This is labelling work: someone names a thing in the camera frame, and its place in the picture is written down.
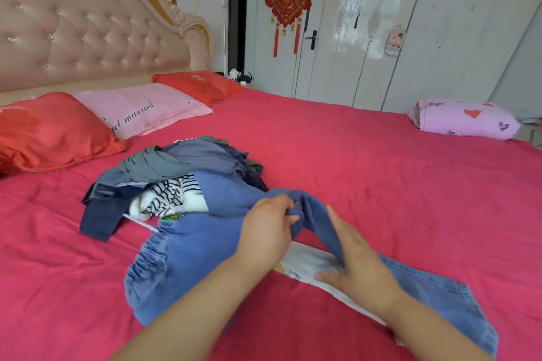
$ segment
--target red pillow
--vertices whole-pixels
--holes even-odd
[[[67,93],[0,107],[0,172],[66,169],[125,151],[128,142]]]
[[[154,74],[152,80],[182,91],[208,107],[244,91],[244,87],[239,83],[205,70]]]

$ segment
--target red heart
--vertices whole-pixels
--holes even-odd
[[[482,113],[481,110],[463,110],[463,112],[474,119]]]

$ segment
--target chinese knot decoration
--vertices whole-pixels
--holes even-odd
[[[275,50],[273,57],[276,57],[277,50],[279,49],[279,28],[282,24],[284,29],[282,35],[286,35],[286,28],[291,26],[291,30],[294,31],[297,20],[297,30],[295,32],[295,46],[294,54],[298,53],[299,35],[301,32],[301,14],[303,10],[308,10],[311,7],[311,0],[266,0],[266,4],[271,7],[273,15],[271,16],[271,22],[275,22],[275,17],[278,21],[275,29]]]

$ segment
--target red bedsheet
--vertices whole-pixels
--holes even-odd
[[[78,232],[99,173],[147,146],[211,134],[250,151],[269,187],[331,204],[377,251],[468,284],[499,338],[498,359],[542,353],[542,153],[517,141],[418,131],[404,115],[247,91],[215,114],[135,138],[127,153],[0,180],[0,354],[104,360],[141,330],[124,296],[149,236]],[[301,241],[322,247],[312,234]],[[412,360],[390,331],[331,295],[272,272],[212,360]]]

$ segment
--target pillow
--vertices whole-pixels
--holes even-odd
[[[115,135],[67,93],[0,107],[0,172],[66,169],[125,151]]]
[[[212,71],[155,74],[152,80],[182,91],[209,107],[244,91],[239,83]]]
[[[427,99],[406,114],[421,131],[437,134],[508,140],[521,126],[511,113],[493,103]]]
[[[122,139],[152,133],[179,120],[213,112],[192,97],[158,83],[83,91],[73,96]]]

